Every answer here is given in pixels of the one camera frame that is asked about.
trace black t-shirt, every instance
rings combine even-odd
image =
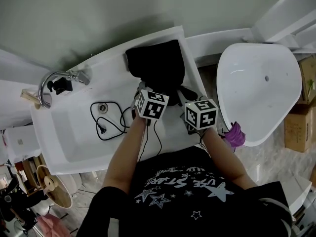
[[[77,236],[290,236],[280,182],[243,190],[191,147],[137,163],[129,195],[105,187]]]

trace gray tile floor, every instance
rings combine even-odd
[[[203,67],[199,69],[207,95],[217,102],[216,97],[216,66]],[[223,119],[219,117],[217,123],[218,131],[226,131]],[[244,164],[250,177],[258,184],[279,180],[286,181],[293,175],[300,175],[309,179],[312,168],[316,162],[316,144],[307,152],[298,153],[284,147],[284,123],[282,122],[274,133],[261,145],[257,147],[240,147],[235,154]],[[82,173],[82,190],[98,192],[101,189],[106,171],[95,171]],[[79,228],[94,194],[78,191],[74,198],[71,209],[65,210],[54,206],[52,210],[63,216],[69,213],[63,222],[72,231]]]

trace black and white cube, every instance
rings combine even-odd
[[[136,107],[139,116],[159,120],[167,107],[169,97],[142,89]]]
[[[197,130],[216,125],[218,107],[212,99],[187,103],[185,106],[185,120]]]

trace t-shirt sleeve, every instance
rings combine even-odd
[[[280,233],[278,236],[291,235],[292,215],[280,182],[250,188],[245,192],[255,200],[256,210],[260,210],[262,218],[274,228],[273,231]]]
[[[124,191],[115,187],[102,188],[92,199],[77,237],[107,236],[108,231],[118,231],[118,220],[124,215],[127,203]],[[116,224],[116,229],[109,227],[111,223]]]

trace purple cloth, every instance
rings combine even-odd
[[[246,135],[241,131],[241,127],[237,122],[232,123],[232,126],[229,132],[224,133],[225,138],[234,148],[242,146],[246,141]]]

